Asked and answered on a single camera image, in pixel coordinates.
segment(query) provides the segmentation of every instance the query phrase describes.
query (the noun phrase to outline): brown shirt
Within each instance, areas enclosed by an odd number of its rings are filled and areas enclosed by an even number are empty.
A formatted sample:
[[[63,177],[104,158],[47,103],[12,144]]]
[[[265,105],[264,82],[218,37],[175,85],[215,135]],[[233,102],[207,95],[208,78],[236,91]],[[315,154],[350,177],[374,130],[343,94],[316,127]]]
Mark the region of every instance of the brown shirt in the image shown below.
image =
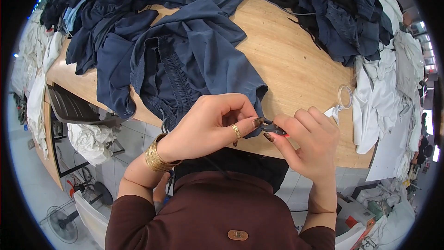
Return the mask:
[[[298,235],[287,205],[265,181],[228,172],[180,178],[155,215],[146,199],[127,195],[112,207],[106,250],[298,249],[335,247],[335,232],[313,227]]]

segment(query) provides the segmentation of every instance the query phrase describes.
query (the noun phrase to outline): woman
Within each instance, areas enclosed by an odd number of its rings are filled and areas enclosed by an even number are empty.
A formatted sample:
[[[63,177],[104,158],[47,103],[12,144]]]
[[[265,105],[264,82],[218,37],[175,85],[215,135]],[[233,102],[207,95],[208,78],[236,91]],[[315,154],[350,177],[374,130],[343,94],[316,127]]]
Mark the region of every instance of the woman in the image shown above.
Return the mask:
[[[274,119],[299,149],[283,136],[264,134],[294,171],[313,181],[298,235],[288,207],[273,195],[285,161],[224,148],[262,122],[242,94],[200,97],[126,169],[106,249],[334,249],[339,129],[311,107]],[[174,196],[155,215],[152,189],[174,166]]]

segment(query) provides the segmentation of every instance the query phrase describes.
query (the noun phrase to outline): gold ring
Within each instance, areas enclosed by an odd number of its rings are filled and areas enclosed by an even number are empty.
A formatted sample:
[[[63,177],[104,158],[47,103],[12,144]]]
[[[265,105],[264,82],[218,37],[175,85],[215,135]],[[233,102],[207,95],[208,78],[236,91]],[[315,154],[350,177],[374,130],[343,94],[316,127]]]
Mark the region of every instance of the gold ring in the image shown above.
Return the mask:
[[[239,129],[237,128],[237,125],[232,124],[231,125],[233,127],[233,130],[236,132],[236,142],[239,141],[239,139],[241,139],[241,133],[239,131]]]

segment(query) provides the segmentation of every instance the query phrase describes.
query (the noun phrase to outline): hand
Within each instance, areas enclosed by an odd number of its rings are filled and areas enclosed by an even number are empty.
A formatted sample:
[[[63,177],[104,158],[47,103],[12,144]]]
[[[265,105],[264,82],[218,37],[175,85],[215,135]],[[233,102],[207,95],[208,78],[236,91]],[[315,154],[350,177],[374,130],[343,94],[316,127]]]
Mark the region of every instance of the hand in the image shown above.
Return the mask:
[[[158,142],[157,153],[166,162],[200,158],[237,141],[231,124],[245,136],[263,120],[243,94],[201,96],[175,129]]]
[[[299,109],[290,117],[278,114],[273,123],[285,130],[299,145],[295,150],[283,136],[267,133],[290,168],[314,183],[334,180],[333,158],[339,142],[339,129],[317,108]]]

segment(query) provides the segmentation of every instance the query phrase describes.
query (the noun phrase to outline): long brown fingernail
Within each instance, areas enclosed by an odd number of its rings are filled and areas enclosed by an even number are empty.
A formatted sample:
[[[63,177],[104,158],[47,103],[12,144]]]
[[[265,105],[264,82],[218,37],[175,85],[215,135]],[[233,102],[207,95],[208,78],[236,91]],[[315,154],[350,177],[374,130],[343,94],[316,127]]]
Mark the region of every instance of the long brown fingernail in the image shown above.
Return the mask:
[[[260,126],[264,121],[265,121],[264,117],[259,117],[259,118],[254,119],[254,121],[253,121],[254,127]]]
[[[268,132],[265,132],[264,136],[265,136],[265,138],[268,139],[269,142],[272,142],[272,143],[274,142],[274,137],[271,136],[270,134],[268,134]]]

